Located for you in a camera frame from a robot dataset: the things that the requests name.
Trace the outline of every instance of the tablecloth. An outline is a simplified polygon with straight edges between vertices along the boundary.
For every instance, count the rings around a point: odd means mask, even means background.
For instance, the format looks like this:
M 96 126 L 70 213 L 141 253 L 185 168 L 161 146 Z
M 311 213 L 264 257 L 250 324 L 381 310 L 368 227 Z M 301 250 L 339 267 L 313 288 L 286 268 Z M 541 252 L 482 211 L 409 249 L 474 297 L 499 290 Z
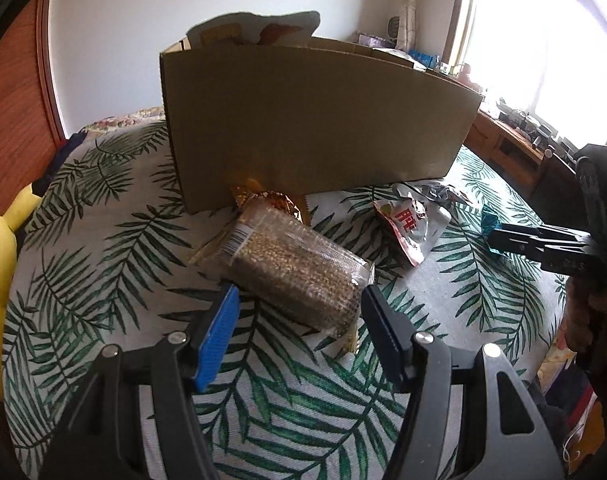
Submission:
M 540 223 L 466 148 L 445 180 L 503 221 Z M 564 279 L 521 257 L 488 253 L 479 212 L 463 205 L 451 209 L 436 247 L 413 268 L 392 249 L 371 206 L 394 197 L 392 186 L 367 186 L 307 202 L 314 229 L 372 260 L 384 297 L 418 328 L 461 348 L 495 342 L 531 379 L 561 320 Z M 216 283 L 186 261 L 232 215 L 230 208 L 185 213 L 163 120 L 119 128 L 72 152 L 26 228 L 7 307 L 5 405 L 31 478 L 75 384 L 105 344 L 152 345 L 209 306 Z M 259 298 L 245 292 L 242 300 L 219 375 L 194 397 L 222 476 L 381 478 L 408 396 L 382 377 L 363 323 L 359 351 L 350 354 L 343 341 Z M 142 406 L 151 475 L 162 478 L 150 402 Z M 446 437 L 444 478 L 455 426 Z

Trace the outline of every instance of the blue foil wrapper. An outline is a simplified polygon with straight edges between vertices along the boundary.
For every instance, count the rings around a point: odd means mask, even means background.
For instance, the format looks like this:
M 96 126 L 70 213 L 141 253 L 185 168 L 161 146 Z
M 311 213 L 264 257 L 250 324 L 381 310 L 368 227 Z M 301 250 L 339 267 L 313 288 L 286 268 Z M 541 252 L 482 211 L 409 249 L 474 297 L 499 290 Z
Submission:
M 486 242 L 486 247 L 488 251 L 493 254 L 499 254 L 501 256 L 508 257 L 507 253 L 504 251 L 498 251 L 497 249 L 493 249 L 488 245 L 488 235 L 493 232 L 495 229 L 501 229 L 501 220 L 499 220 L 499 216 L 495 213 L 494 209 L 484 205 L 481 208 L 481 236 Z

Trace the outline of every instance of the metal screw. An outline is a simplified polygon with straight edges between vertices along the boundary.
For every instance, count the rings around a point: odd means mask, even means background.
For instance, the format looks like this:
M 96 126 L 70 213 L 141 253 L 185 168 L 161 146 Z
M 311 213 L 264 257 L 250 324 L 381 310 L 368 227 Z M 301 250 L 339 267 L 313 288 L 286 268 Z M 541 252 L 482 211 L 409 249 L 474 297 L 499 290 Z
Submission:
M 101 350 L 101 355 L 104 357 L 115 357 L 119 353 L 119 347 L 117 345 L 106 345 Z
M 494 343 L 486 343 L 483 346 L 483 353 L 485 353 L 488 357 L 499 357 L 501 355 L 501 348 L 499 348 Z
M 173 345 L 180 345 L 182 343 L 185 343 L 187 338 L 188 337 L 186 336 L 186 334 L 184 332 L 180 332 L 179 330 L 177 330 L 177 332 L 171 332 L 170 334 L 168 334 L 168 341 L 170 342 L 170 344 Z
M 415 334 L 415 341 L 421 345 L 429 345 L 435 340 L 435 336 L 433 336 L 430 332 L 417 332 Z

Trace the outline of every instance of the barcode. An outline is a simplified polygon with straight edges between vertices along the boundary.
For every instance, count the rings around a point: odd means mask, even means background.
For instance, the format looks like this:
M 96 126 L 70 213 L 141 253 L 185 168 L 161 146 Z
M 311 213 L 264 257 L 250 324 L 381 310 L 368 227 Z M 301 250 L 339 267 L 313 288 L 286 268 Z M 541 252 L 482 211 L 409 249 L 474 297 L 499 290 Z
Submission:
M 230 233 L 228 242 L 222 247 L 222 251 L 232 258 L 241 250 L 253 232 L 254 229 L 252 227 L 248 227 L 244 224 L 237 224 Z

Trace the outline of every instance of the cardboard box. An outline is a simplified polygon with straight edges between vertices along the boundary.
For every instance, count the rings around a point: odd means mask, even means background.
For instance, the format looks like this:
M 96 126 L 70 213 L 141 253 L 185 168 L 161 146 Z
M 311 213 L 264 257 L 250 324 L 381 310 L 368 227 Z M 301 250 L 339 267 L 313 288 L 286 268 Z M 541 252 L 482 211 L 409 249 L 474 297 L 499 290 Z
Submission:
M 450 169 L 481 96 L 353 43 L 225 46 L 160 55 L 164 105 L 189 213 L 232 205 L 248 178 L 292 195 Z

